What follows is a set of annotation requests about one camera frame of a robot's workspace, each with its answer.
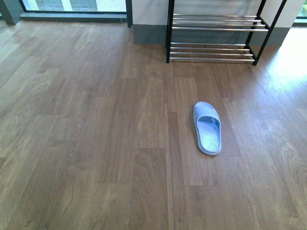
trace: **wooden floor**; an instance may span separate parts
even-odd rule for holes
[[[166,64],[126,24],[0,21],[0,230],[307,229],[306,37],[256,67]]]

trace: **black metal frame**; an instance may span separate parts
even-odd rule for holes
[[[133,16],[132,16],[132,0],[126,0],[126,12],[127,12],[127,24],[131,28],[133,25]]]
[[[167,31],[166,31],[166,63],[169,63],[171,41],[172,41],[172,27],[174,17],[175,0],[168,1],[168,17],[167,17]]]
[[[261,20],[260,23],[261,23],[262,25],[264,25],[264,28],[265,28],[266,31],[267,31],[267,35],[265,36],[265,39],[264,39],[264,41],[263,41],[263,43],[262,43],[262,45],[261,45],[261,47],[260,47],[260,50],[259,50],[259,52],[258,52],[257,55],[256,55],[256,54],[253,52],[253,50],[251,49],[251,47],[250,47],[250,41],[251,41],[251,39],[252,39],[252,37],[253,37],[254,31],[256,31],[256,30],[255,30],[255,27],[256,27],[255,25],[257,25],[258,22],[254,22],[253,25],[252,25],[252,27],[251,27],[251,29],[246,30],[246,31],[252,30],[252,31],[250,31],[249,34],[248,34],[248,38],[247,38],[247,40],[246,40],[246,42],[245,42],[245,48],[247,48],[247,49],[249,50],[249,53],[252,55],[253,60],[254,60],[252,64],[253,64],[254,66],[257,65],[257,63],[258,63],[258,61],[259,61],[259,59],[260,59],[260,57],[261,57],[261,54],[262,54],[262,52],[263,52],[263,50],[264,50],[264,48],[265,48],[265,46],[266,46],[266,44],[267,44],[267,42],[268,42],[268,40],[269,40],[271,34],[272,34],[272,31],[273,31],[273,29],[274,29],[274,27],[275,27],[275,25],[276,25],[276,23],[277,23],[277,20],[278,20],[280,14],[281,14],[281,12],[282,12],[282,10],[283,10],[283,8],[284,8],[286,2],[287,2],[287,0],[283,0],[283,1],[282,1],[281,5],[280,5],[280,7],[279,7],[279,9],[278,9],[278,11],[277,11],[275,17],[274,17],[274,20],[273,20],[271,26],[269,26],[269,25],[262,19],[262,17],[261,17],[261,13],[262,13],[262,11],[263,11],[263,8],[264,8],[264,6],[265,6],[266,1],[267,1],[267,0],[262,0],[262,1],[261,1],[260,6],[259,6],[259,8],[258,8],[258,12],[257,12],[257,14],[256,14],[256,18],[255,18],[255,20]],[[171,40],[172,40],[172,30],[173,30],[174,6],[175,6],[175,0],[169,0],[169,3],[168,3],[168,18],[167,18],[166,43],[165,43],[165,47],[166,47],[166,62],[167,62],[167,63],[169,63],[169,61],[170,61],[170,54],[171,54],[171,44],[172,44],[172,43],[171,43]]]
[[[27,9],[25,8],[23,0],[18,0],[18,1],[19,1],[20,5],[21,5],[22,9],[24,10],[24,12],[27,12]]]

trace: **slide sandal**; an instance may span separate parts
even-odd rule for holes
[[[221,152],[221,121],[215,108],[207,102],[197,102],[193,110],[197,142],[200,150],[215,156]]]

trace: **baseboard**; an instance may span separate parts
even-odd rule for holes
[[[274,28],[267,45],[281,46],[290,28]],[[139,44],[165,44],[166,25],[133,25],[134,42]],[[220,31],[173,31],[173,42],[244,44],[248,32]],[[260,46],[266,33],[255,32],[251,40],[252,46]]]
[[[86,14],[86,13],[23,13],[22,20],[28,21],[56,21],[79,23],[123,23],[127,22],[127,15],[123,14]]]
[[[307,19],[295,19],[292,26],[307,27]]]

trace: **rack shelf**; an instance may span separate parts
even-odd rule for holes
[[[266,0],[262,0],[256,15],[199,15],[174,13],[175,0],[169,0],[166,62],[174,61],[227,61],[243,62],[256,65],[273,28],[283,10],[286,0],[283,0],[276,16],[269,26],[261,17]],[[189,31],[234,31],[249,32],[245,44],[198,44],[172,42],[173,30]],[[267,33],[262,46],[256,55],[249,43],[254,32]]]
[[[176,61],[255,61],[245,44],[171,43],[170,60]]]

